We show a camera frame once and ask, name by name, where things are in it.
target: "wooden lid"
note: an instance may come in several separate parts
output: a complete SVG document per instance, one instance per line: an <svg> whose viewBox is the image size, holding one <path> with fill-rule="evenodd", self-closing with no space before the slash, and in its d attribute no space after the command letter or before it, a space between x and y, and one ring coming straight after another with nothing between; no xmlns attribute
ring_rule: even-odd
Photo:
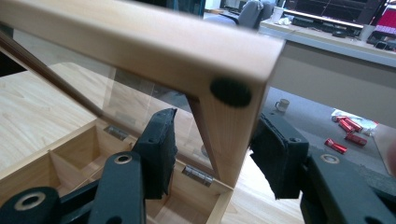
<svg viewBox="0 0 396 224"><path fill-rule="evenodd" d="M177 112L179 157L235 185L282 40L135 2L5 0L0 22L108 64L105 76L78 60L47 67L2 35L9 56L129 131L141 133L150 114L173 106L139 88L186 94L192 114ZM143 86L128 85L135 76Z"/></svg>

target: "wooden box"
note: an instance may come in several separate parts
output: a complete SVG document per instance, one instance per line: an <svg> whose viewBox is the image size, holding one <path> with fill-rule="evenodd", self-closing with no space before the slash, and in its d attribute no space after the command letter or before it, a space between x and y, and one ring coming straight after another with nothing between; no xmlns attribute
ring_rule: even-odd
<svg viewBox="0 0 396 224"><path fill-rule="evenodd" d="M182 92L170 194L147 201L148 222L221 221L282 41L118 1L4 1L0 22L14 29L0 50L28 70L0 78L0 204L100 178L152 114L178 107L156 91Z"/></svg>

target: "red object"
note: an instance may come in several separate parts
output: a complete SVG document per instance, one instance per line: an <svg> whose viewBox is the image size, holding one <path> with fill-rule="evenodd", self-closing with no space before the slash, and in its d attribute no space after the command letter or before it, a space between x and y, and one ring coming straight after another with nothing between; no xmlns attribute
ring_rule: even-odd
<svg viewBox="0 0 396 224"><path fill-rule="evenodd" d="M334 149L335 151L344 154L347 152L347 148L344 146L341 146L340 144L335 143L331 138L328 138L326 142L324 142L324 145Z"/></svg>
<svg viewBox="0 0 396 224"><path fill-rule="evenodd" d="M332 116L332 121L338 122L341 119L347 119L347 116Z"/></svg>
<svg viewBox="0 0 396 224"><path fill-rule="evenodd" d="M354 143L356 143L358 145L361 145L361 146L365 146L367 144L367 140L366 139L361 138L361 137L359 137L359 136L357 136L357 135L355 135L353 133L347 133L345 139L349 140L351 142L354 142Z"/></svg>
<svg viewBox="0 0 396 224"><path fill-rule="evenodd" d="M343 128L347 133L354 133L355 130L353 129L352 126L350 126L346 121L341 119L338 124Z"/></svg>
<svg viewBox="0 0 396 224"><path fill-rule="evenodd" d="M349 124L350 126L352 126L352 128L358 133L360 133L361 130L363 130L363 128L357 122L353 121L352 119L346 118L346 119L344 119L344 121L347 124Z"/></svg>

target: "wooden frame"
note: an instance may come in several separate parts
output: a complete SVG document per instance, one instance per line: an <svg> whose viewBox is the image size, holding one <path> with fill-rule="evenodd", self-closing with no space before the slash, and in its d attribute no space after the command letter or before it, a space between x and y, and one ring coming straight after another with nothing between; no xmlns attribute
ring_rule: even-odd
<svg viewBox="0 0 396 224"><path fill-rule="evenodd" d="M118 1L5 0L0 22L186 93L217 179L235 185L282 40ZM248 104L215 97L219 78L241 84Z"/></svg>

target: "box compartment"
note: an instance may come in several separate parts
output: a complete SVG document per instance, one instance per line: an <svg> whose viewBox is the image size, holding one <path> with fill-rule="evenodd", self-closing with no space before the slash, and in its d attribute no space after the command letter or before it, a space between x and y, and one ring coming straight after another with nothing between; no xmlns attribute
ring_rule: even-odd
<svg viewBox="0 0 396 224"><path fill-rule="evenodd" d="M0 173L0 204L33 187L56 188L60 196L100 178L110 155L130 150L137 138L125 139L106 131L102 120L91 122ZM146 200L148 223L206 223L220 221L232 189L216 179L207 187L182 174L177 161L170 195Z"/></svg>

